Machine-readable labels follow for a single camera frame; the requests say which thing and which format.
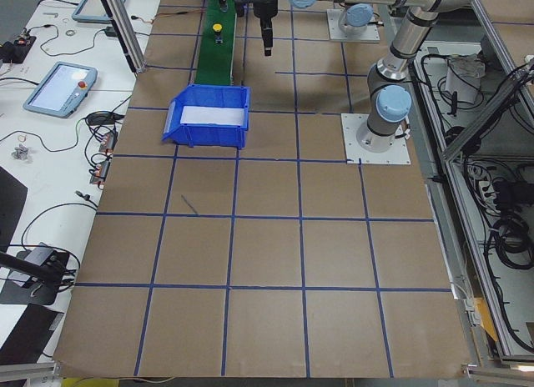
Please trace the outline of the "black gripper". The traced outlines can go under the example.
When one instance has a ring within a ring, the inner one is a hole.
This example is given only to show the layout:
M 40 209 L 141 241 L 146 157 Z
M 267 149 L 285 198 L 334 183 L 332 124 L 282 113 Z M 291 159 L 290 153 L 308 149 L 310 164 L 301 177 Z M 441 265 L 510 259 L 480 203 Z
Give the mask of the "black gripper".
M 234 10 L 237 17 L 243 17 L 245 10 L 249 7 L 251 0 L 234 0 Z
M 254 15 L 259 19 L 264 56 L 272 55 L 272 19 L 277 15 L 277 0 L 253 0 Z

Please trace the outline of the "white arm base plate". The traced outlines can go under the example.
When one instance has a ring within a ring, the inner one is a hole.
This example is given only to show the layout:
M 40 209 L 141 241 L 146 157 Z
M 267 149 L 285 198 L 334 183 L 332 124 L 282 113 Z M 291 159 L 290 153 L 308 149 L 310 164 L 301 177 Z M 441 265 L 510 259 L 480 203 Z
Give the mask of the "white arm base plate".
M 410 165 L 407 141 L 402 127 L 395 134 L 381 137 L 372 133 L 365 113 L 342 113 L 341 128 L 347 163 L 377 165 Z
M 378 43 L 379 29 L 375 24 L 354 27 L 349 25 L 344 9 L 327 9 L 326 18 L 330 41 L 341 43 Z

